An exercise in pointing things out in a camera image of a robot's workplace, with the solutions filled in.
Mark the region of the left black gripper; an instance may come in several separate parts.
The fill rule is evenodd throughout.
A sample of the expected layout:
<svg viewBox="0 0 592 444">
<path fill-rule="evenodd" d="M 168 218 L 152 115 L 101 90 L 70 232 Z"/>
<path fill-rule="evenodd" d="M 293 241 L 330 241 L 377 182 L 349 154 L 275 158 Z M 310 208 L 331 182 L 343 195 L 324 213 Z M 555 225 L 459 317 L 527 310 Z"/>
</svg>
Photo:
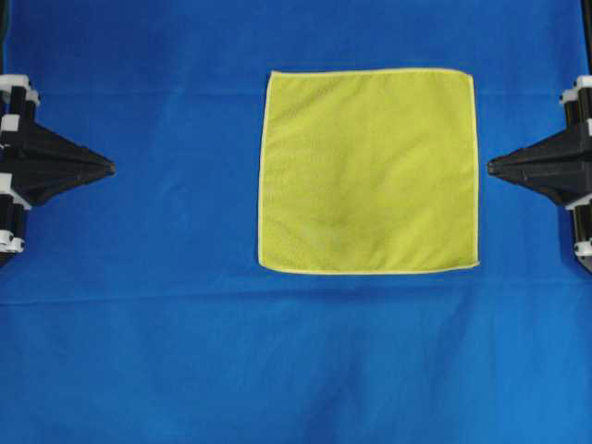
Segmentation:
<svg viewBox="0 0 592 444">
<path fill-rule="evenodd" d="M 1 267 L 23 253 L 28 216 L 58 194 L 115 175 L 115 163 L 34 123 L 39 94 L 27 75 L 1 75 Z M 73 162 L 70 170 L 22 170 L 17 162 Z"/>
</svg>

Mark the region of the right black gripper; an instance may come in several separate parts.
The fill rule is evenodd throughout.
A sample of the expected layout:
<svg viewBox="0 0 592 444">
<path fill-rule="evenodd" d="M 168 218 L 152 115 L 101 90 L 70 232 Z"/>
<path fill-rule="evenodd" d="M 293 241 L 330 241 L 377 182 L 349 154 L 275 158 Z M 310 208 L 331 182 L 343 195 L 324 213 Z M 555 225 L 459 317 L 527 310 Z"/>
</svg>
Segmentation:
<svg viewBox="0 0 592 444">
<path fill-rule="evenodd" d="M 487 163 L 490 176 L 548 197 L 569 212 L 573 223 L 573 253 L 591 272 L 591 76 L 579 76 L 561 94 L 566 126 L 584 125 L 584 134 L 561 131 L 542 141 Z M 518 166 L 575 158 L 578 166 Z"/>
</svg>

